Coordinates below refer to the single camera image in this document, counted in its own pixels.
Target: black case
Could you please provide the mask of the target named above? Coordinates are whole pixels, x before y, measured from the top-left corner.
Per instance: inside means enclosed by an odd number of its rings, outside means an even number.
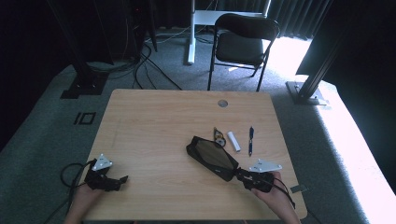
[[[239,163],[214,141],[194,136],[187,153],[225,181],[233,179]]]

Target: chair seat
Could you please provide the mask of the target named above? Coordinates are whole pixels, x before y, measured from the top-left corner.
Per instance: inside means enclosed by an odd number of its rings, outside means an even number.
[[[258,66],[264,60],[261,39],[246,38],[227,32],[219,36],[218,43],[216,57],[220,61]]]

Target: pen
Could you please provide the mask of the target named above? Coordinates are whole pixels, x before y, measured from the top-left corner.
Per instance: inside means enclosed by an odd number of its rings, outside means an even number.
[[[250,141],[248,142],[248,155],[249,155],[249,157],[253,153],[253,134],[254,134],[254,129],[253,129],[253,127],[250,127],[250,132],[249,132]]]

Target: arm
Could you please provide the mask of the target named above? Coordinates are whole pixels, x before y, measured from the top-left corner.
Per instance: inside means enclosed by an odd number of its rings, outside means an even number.
[[[80,186],[76,191],[64,224],[79,224],[103,192],[102,189],[91,189],[88,185]]]
[[[279,172],[273,172],[273,174],[275,178],[281,180]],[[274,184],[283,188],[283,185],[278,180],[275,180]],[[272,188],[268,193],[264,193],[257,189],[252,189],[251,192],[255,194],[260,200],[265,202],[268,207],[285,223],[301,223],[289,201],[289,198],[279,189]]]

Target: white cylindrical object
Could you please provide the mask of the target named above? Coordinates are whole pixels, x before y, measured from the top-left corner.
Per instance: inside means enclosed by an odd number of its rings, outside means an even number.
[[[233,143],[233,148],[235,148],[235,151],[240,152],[241,147],[239,146],[238,141],[236,141],[235,136],[233,136],[233,132],[228,132],[227,135],[230,138],[231,143]]]

